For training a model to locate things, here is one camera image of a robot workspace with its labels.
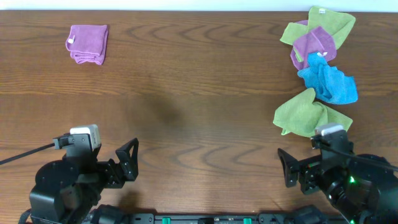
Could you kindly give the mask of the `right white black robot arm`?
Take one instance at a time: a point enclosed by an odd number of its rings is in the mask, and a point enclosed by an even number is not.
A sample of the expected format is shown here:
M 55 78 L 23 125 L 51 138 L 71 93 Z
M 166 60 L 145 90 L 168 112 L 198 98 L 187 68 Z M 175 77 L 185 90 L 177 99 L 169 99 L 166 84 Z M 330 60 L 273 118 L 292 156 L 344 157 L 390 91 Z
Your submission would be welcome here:
M 323 192 L 348 223 L 397 223 L 397 167 L 384 157 L 356 155 L 344 129 L 320 131 L 311 142 L 320 154 L 301 161 L 278 149 L 286 187 Z

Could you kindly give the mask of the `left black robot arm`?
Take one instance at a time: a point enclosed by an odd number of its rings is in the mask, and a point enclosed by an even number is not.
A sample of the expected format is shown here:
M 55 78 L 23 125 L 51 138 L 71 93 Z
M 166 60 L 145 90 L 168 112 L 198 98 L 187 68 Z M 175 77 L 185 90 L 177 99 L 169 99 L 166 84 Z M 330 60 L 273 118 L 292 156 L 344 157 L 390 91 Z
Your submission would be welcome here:
M 121 189 L 138 176 L 136 138 L 116 150 L 119 162 L 98 161 L 101 147 L 89 134 L 64 134 L 53 143 L 66 153 L 38 170 L 29 195 L 31 208 L 19 223 L 83 223 L 104 189 Z

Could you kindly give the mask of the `large purple microfiber cloth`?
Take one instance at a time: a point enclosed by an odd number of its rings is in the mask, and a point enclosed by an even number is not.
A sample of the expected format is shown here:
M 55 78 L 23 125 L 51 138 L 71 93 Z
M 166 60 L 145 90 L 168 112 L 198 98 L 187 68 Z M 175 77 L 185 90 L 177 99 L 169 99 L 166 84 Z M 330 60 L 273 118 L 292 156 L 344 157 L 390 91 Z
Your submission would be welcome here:
M 72 25 L 65 42 L 66 49 L 76 63 L 91 62 L 102 65 L 108 33 L 107 25 Z

